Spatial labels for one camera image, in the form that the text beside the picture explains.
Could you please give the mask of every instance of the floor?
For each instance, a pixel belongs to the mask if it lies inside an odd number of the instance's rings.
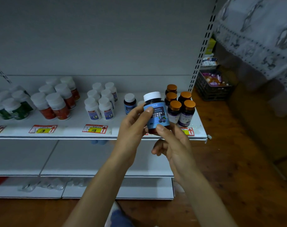
[[[193,95],[206,133],[205,144],[193,141],[199,169],[240,227],[287,227],[287,182],[246,134],[226,103],[204,102]],[[0,199],[0,227],[59,227],[77,200]],[[135,226],[200,226],[184,193],[173,201],[128,201],[119,204]]]

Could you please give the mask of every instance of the person's left hand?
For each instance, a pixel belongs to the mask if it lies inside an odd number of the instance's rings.
[[[148,107],[144,111],[144,104],[142,104],[131,110],[123,119],[111,154],[112,157],[119,158],[119,160],[128,164],[128,167],[133,164],[141,138],[148,133],[148,128],[145,128],[145,126],[152,117],[153,110],[153,107]]]

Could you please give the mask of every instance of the fingernail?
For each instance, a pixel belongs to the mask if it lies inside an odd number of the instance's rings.
[[[154,110],[153,107],[148,107],[148,108],[146,109],[147,112],[152,112],[153,110]]]
[[[163,131],[164,130],[164,126],[163,125],[160,125],[160,124],[157,124],[156,128],[160,131]]]

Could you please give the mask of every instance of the plastic crate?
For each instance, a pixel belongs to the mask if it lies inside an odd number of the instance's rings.
[[[213,74],[221,73],[220,71],[216,69],[215,70],[204,70],[203,72],[210,72]],[[233,90],[232,85],[216,86],[216,87],[210,86],[200,71],[198,73],[198,76],[195,82],[195,88],[199,96],[204,101],[225,100],[229,97],[230,93]]]

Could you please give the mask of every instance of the shelf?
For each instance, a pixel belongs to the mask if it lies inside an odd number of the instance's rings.
[[[0,185],[0,198],[61,198],[64,190],[36,187],[31,192],[19,191],[34,177],[9,177]]]
[[[84,105],[84,100],[87,98],[85,93],[81,94],[80,100],[77,101],[77,106],[71,110],[71,117],[68,120],[60,121],[46,120],[38,110],[32,112],[32,114],[25,120],[2,120],[0,119],[0,126],[7,126],[1,133],[0,139],[117,139],[119,126],[126,114],[124,111],[123,99],[125,93],[118,94],[118,101],[114,110],[115,117],[112,120],[100,119],[93,121],[89,118]],[[144,93],[134,93],[136,100],[139,102],[143,100]],[[98,124],[108,125],[106,134],[96,134],[82,132],[86,124]],[[54,133],[48,134],[31,134],[30,129],[34,125],[58,125]],[[195,136],[189,136],[191,140],[206,140],[206,132],[203,128],[201,120],[199,118],[197,110],[191,121],[191,125],[194,130]],[[159,139],[155,135],[145,135],[143,140],[156,140]]]
[[[81,198],[86,187],[67,183],[63,198]],[[117,199],[164,199],[174,198],[171,178],[125,178],[117,194]]]
[[[43,168],[42,176],[94,176],[110,156],[115,141],[105,145],[89,140],[61,140]],[[155,141],[141,142],[126,177],[173,177],[164,155],[151,154]]]
[[[0,176],[37,176],[56,140],[0,140]]]

